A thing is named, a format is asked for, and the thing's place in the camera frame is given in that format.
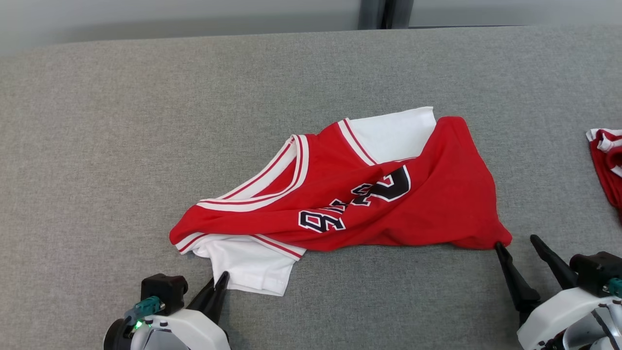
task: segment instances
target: gray fabric surface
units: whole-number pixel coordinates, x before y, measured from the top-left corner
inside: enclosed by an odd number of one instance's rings
[[[140,281],[208,260],[168,231],[292,133],[432,105],[463,116],[510,251],[544,298],[561,257],[622,254],[584,132],[622,128],[620,27],[336,32],[70,44],[0,60],[0,348],[98,349]],[[285,297],[231,291],[242,349],[517,349],[496,255],[449,245],[309,252]]]

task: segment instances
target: red fabric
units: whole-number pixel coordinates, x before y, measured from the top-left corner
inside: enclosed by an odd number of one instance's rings
[[[590,142],[590,152],[598,179],[609,203],[617,208],[620,224],[622,224],[622,177],[611,171],[615,166],[622,166],[622,146],[612,148],[607,153],[601,151],[598,149],[598,143],[603,139],[603,135],[610,141],[620,140],[622,136],[615,136],[605,130],[598,130],[596,138]]]
[[[498,219],[492,175],[463,119],[439,119],[419,157],[374,166],[363,163],[344,147],[337,131],[329,127],[317,136],[307,135],[309,171],[304,184],[295,191],[251,212],[193,206],[172,229],[171,242],[177,244],[188,235],[203,232],[263,234],[278,242],[321,251],[349,245],[450,242],[475,249],[492,249],[497,241],[509,245],[512,237]],[[283,186],[283,181],[276,182],[275,188]],[[330,206],[335,199],[348,204]],[[319,232],[301,224],[302,215],[307,214],[311,216],[305,216],[305,222],[310,224],[320,223],[313,215],[329,215],[340,221]]]

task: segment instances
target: red stripe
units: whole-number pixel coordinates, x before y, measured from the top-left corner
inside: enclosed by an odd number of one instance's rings
[[[361,149],[361,151],[363,151],[363,154],[365,154],[365,156],[367,156],[367,158],[369,158],[369,160],[374,163],[374,164],[378,164],[376,163],[376,161],[370,157],[367,152],[365,151],[365,149],[361,146],[361,144],[358,142],[358,140],[356,139],[356,136],[354,135],[354,133],[352,132],[352,129],[350,129],[350,125],[348,124],[348,120],[343,120],[344,124],[346,125],[346,128],[348,128],[348,132],[350,132],[350,136],[352,136],[352,138],[354,139],[354,142],[356,142],[356,144],[358,145],[358,147]]]
[[[235,191],[234,193],[232,193],[232,194],[230,194],[230,195],[228,195],[228,196],[226,196],[226,197],[224,197],[224,198],[222,198],[222,199],[229,199],[229,198],[231,198],[231,197],[235,196],[236,194],[240,193],[241,191],[243,191],[243,190],[247,189],[247,188],[248,188],[248,186],[250,186],[250,185],[254,184],[254,183],[255,183],[255,182],[257,182],[257,181],[259,181],[259,180],[260,180],[263,176],[265,176],[265,175],[266,175],[266,173],[268,173],[270,170],[272,170],[272,168],[274,168],[274,166],[275,166],[275,165],[276,165],[276,164],[277,164],[277,163],[281,160],[281,158],[283,158],[283,155],[285,155],[285,154],[286,154],[286,152],[287,152],[287,150],[290,148],[290,146],[292,146],[292,144],[291,144],[291,143],[287,145],[287,147],[285,148],[285,150],[284,150],[281,154],[279,154],[279,157],[276,159],[276,161],[274,161],[274,163],[273,163],[273,164],[272,164],[269,168],[267,168],[267,169],[266,169],[263,173],[261,173],[261,174],[259,175],[259,177],[257,177],[255,180],[253,180],[253,181],[249,182],[246,186],[242,187],[241,189],[239,189],[239,190]]]
[[[193,244],[194,242],[196,242],[196,241],[197,241],[197,239],[199,239],[199,238],[201,238],[201,237],[203,237],[203,236],[206,236],[206,235],[207,235],[207,234],[202,234],[202,235],[196,236],[193,240],[191,240],[191,241],[190,241],[190,243],[188,243],[188,244],[187,244],[184,248],[181,248],[179,251],[180,251],[180,252],[183,252],[183,251],[184,251],[184,250],[186,250],[186,248],[188,248],[191,244]]]
[[[297,258],[302,258],[302,255],[300,255],[300,254],[298,254],[298,253],[294,252],[293,250],[289,250],[289,249],[287,249],[287,248],[285,248],[285,247],[281,247],[280,245],[278,245],[278,244],[276,244],[276,243],[273,243],[273,242],[270,242],[269,240],[263,239],[263,238],[261,238],[261,237],[259,237],[259,236],[255,236],[255,235],[254,235],[253,237],[257,238],[258,240],[260,240],[260,241],[262,241],[262,242],[264,242],[264,243],[267,243],[267,244],[269,244],[269,245],[272,245],[273,247],[277,247],[278,249],[281,249],[282,251],[284,251],[284,252],[286,252],[286,253],[290,253],[291,255],[293,255],[293,256],[295,256],[295,257],[297,257]]]
[[[302,141],[299,140],[299,136],[298,135],[294,135],[294,136],[298,140],[298,143],[299,143],[298,150],[300,151],[300,156],[297,159],[298,160],[298,175],[296,176],[295,181],[292,182],[291,184],[289,184],[289,187],[287,187],[285,190],[283,190],[283,191],[281,191],[279,193],[270,195],[269,197],[265,197],[265,198],[261,198],[261,199],[255,199],[255,200],[252,200],[252,198],[250,198],[248,201],[244,201],[244,202],[215,202],[215,201],[213,201],[211,199],[207,199],[205,201],[200,201],[199,203],[223,204],[223,205],[224,204],[227,204],[227,205],[228,204],[234,204],[234,205],[237,205],[237,204],[252,204],[252,203],[262,202],[262,201],[268,200],[270,198],[274,198],[274,197],[280,196],[281,194],[289,191],[292,187],[294,187],[296,185],[296,183],[300,179],[300,174],[302,173],[302,161],[304,159],[304,150],[302,149]]]

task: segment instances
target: red and white folded clothing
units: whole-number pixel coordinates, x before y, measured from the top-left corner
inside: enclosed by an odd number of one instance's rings
[[[586,136],[600,184],[622,223],[622,130],[591,129]]]
[[[229,271],[229,288],[283,295],[307,249],[511,241],[492,175],[463,119],[432,107],[293,135],[255,177],[192,206],[170,232],[182,254]]]

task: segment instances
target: gray table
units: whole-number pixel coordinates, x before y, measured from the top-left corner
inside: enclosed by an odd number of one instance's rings
[[[510,251],[557,293],[561,257],[622,254],[584,132],[622,128],[622,28],[498,27],[69,44],[0,60],[2,348],[98,349],[140,281],[209,260],[168,231],[259,171],[292,133],[432,105],[492,172]],[[240,349],[517,349],[492,251],[309,252],[285,297],[231,291]]]

